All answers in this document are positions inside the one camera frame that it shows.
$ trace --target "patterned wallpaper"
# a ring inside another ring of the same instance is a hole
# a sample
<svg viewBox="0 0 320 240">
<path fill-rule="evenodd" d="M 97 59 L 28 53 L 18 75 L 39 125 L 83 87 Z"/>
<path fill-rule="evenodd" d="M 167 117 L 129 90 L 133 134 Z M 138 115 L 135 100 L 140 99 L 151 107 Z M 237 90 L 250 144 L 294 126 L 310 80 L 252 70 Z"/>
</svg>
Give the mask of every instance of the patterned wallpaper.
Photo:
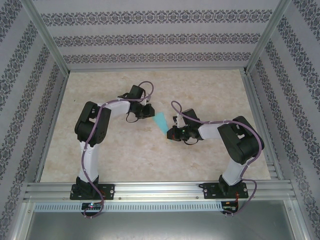
<svg viewBox="0 0 320 240">
<path fill-rule="evenodd" d="M 0 240 L 37 174 L 64 76 L 18 0 L 0 1 Z"/>
<path fill-rule="evenodd" d="M 290 3 L 251 73 L 286 179 L 311 239 L 320 239 L 320 8 Z"/>
<path fill-rule="evenodd" d="M 68 67 L 244 67 L 278 0 L 35 0 Z"/>
</svg>

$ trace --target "purple cable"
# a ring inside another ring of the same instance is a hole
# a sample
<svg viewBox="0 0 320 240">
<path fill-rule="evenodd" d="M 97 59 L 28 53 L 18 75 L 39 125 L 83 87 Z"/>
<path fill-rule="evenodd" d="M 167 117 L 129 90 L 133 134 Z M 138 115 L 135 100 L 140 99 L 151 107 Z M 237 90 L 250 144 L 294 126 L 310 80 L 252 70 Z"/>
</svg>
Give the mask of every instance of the purple cable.
<svg viewBox="0 0 320 240">
<path fill-rule="evenodd" d="M 178 106 L 180 107 L 180 111 L 179 111 L 178 109 L 176 109 L 176 107 L 174 106 L 174 103 L 178 104 Z M 192 120 L 192 121 L 194 121 L 194 122 L 197 122 L 197 123 L 200 123 L 200 124 L 237 124 L 237 125 L 240 125 L 240 126 L 244 127 L 245 129 L 249 130 L 249 131 L 254 135 L 254 137 L 256 138 L 256 140 L 257 140 L 257 142 L 258 142 L 258 145 L 259 145 L 258 153 L 257 153 L 257 155 L 256 155 L 252 160 L 250 160 L 250 161 L 247 162 L 246 166 L 243 168 L 243 170 L 242 170 L 242 172 L 241 172 L 241 174 L 240 174 L 240 178 L 242 178 L 242 180 L 244 180 L 244 181 L 250 181 L 250 182 L 253 182 L 253 183 L 254 183 L 254 190 L 253 190 L 251 196 L 249 197 L 248 201 L 246 201 L 246 203 L 245 203 L 237 212 L 232 213 L 232 212 L 230 212 L 230 211 L 228 211 L 228 210 L 224 210 L 225 212 L 228 212 L 229 215 L 231 215 L 231 216 L 236 215 L 236 214 L 242 212 L 242 210 L 245 208 L 245 206 L 246 206 L 246 205 L 251 201 L 251 199 L 254 197 L 254 195 L 255 195 L 255 193 L 256 193 L 256 191 L 257 191 L 257 187 L 258 187 L 257 182 L 256 182 L 255 180 L 252 180 L 252 179 L 244 179 L 244 178 L 243 178 L 243 175 L 245 174 L 245 171 L 248 169 L 248 166 L 249 166 L 250 164 L 252 164 L 255 160 L 257 160 L 257 158 L 260 156 L 260 154 L 261 154 L 261 152 L 262 152 L 262 143 L 261 143 L 261 141 L 260 141 L 260 138 L 259 138 L 258 134 L 256 134 L 256 132 L 255 132 L 253 129 L 251 129 L 250 127 L 248 127 L 247 125 L 245 125 L 245 124 L 243 124 L 243 123 L 241 123 L 241 122 L 238 122 L 238 121 L 233 121 L 233 120 L 200 121 L 200 120 L 194 119 L 194 118 L 192 118 L 192 117 L 189 117 L 189 116 L 187 116 L 187 115 L 185 115 L 185 114 L 182 113 L 182 106 L 181 106 L 181 104 L 180 104 L 179 102 L 175 101 L 175 100 L 173 100 L 173 101 L 171 102 L 171 106 L 172 106 L 172 108 L 173 108 L 178 114 L 180 114 L 181 116 L 185 117 L 186 119 L 190 119 L 190 120 Z"/>
<path fill-rule="evenodd" d="M 84 211 L 83 211 L 83 215 L 86 219 L 93 219 L 95 217 L 97 217 L 98 215 L 101 214 L 102 210 L 104 209 L 104 205 L 105 205 L 105 199 L 104 199 L 104 196 L 102 195 L 102 193 L 99 191 L 99 189 L 94 185 L 94 183 L 91 181 L 91 179 L 89 178 L 87 172 L 86 172 L 86 169 L 85 169 L 85 154 L 86 154 L 86 151 L 87 151 L 87 148 L 88 148 L 88 143 L 90 142 L 91 138 L 93 137 L 94 135 L 94 132 L 96 130 L 96 127 L 97 127 L 97 124 L 99 122 L 99 118 L 100 118 L 100 115 L 101 115 L 101 111 L 102 109 L 108 105 L 108 104 L 112 104 L 112 103 L 115 103 L 115 102 L 122 102 L 122 101 L 142 101 L 142 100 L 145 100 L 145 99 L 150 99 L 151 98 L 151 95 L 153 94 L 154 92 L 154 89 L 155 89 L 155 86 L 153 85 L 152 82 L 150 81 L 143 81 L 141 82 L 138 86 L 140 87 L 142 84 L 145 84 L 145 83 L 148 83 L 151 85 L 152 89 L 151 89 L 151 92 L 149 95 L 147 96 L 144 96 L 143 98 L 139 98 L 139 99 L 123 99 L 123 98 L 120 98 L 120 99 L 115 99 L 115 100 L 111 100 L 111 101 L 108 101 L 104 104 L 102 104 L 99 108 L 99 111 L 98 111 L 98 114 L 96 116 L 96 120 L 95 120 L 95 123 L 93 125 L 93 128 L 90 132 L 90 135 L 88 137 L 88 139 L 86 140 L 85 144 L 84 144 L 84 149 L 83 149 L 83 152 L 82 152 L 82 156 L 81 156 L 81 166 L 82 166 L 82 170 L 83 170 L 83 173 L 86 177 L 86 179 L 88 180 L 88 182 L 90 183 L 90 185 L 93 187 L 94 190 L 96 190 L 96 192 L 100 195 L 100 198 L 101 198 L 101 208 L 100 210 L 93 216 L 87 216 L 86 215 L 86 211 L 89 209 L 89 208 L 86 208 Z"/>
</svg>

